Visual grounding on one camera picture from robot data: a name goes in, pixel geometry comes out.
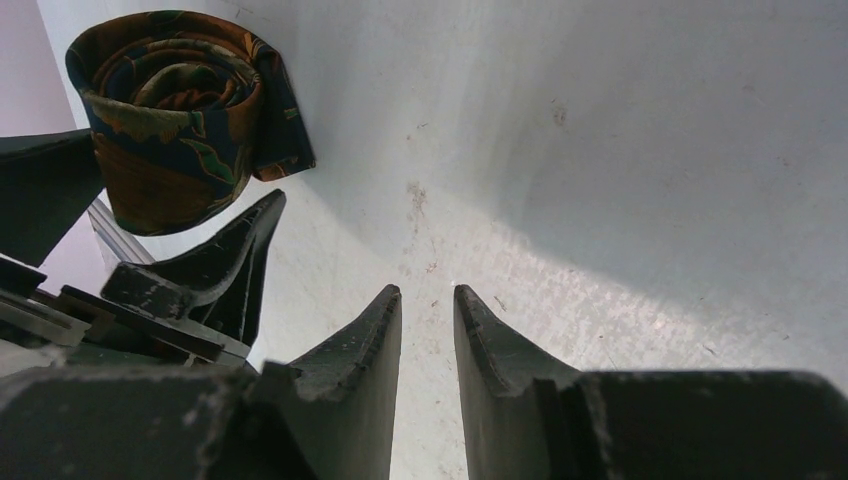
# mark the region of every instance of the dirt stain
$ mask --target dirt stain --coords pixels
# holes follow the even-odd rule
[[[504,303],[501,301],[500,298],[498,298],[497,295],[495,295],[495,301],[498,302],[498,305],[501,306],[501,310],[503,310],[505,312],[506,311],[506,305],[504,305]]]
[[[568,109],[565,105],[555,105],[553,108],[554,125],[558,127],[565,126],[565,121],[568,118]]]

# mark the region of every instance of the machine part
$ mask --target machine part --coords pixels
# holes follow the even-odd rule
[[[848,401],[799,372],[585,372],[456,288],[476,479],[848,478]]]
[[[0,253],[41,265],[101,190],[88,129],[0,138]]]
[[[274,190],[206,242],[150,265],[121,263],[103,299],[174,325],[196,324],[253,345],[268,246],[286,197]]]
[[[7,286],[0,289],[0,320],[12,329],[0,337],[15,340],[23,332],[67,347],[85,337],[142,363],[244,366],[259,331],[268,246],[284,207],[285,195],[275,190],[183,255],[121,263],[103,298],[71,286],[54,298],[37,290],[42,274],[0,259],[0,286]],[[75,363],[92,358],[77,357]]]
[[[387,479],[401,296],[261,376],[220,366],[32,368],[0,381],[8,478]]]

